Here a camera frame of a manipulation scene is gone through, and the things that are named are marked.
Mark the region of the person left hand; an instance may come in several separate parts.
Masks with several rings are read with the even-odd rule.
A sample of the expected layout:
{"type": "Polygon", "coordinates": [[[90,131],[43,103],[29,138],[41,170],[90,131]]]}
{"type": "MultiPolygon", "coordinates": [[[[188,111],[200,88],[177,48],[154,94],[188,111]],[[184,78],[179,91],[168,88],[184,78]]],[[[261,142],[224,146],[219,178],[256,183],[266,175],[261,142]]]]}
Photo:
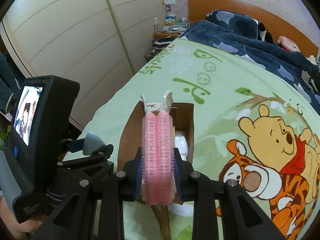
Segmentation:
{"type": "Polygon", "coordinates": [[[4,196],[1,197],[1,220],[14,239],[27,239],[27,233],[33,234],[46,218],[45,214],[36,214],[26,222],[19,224],[11,213],[4,196]]]}

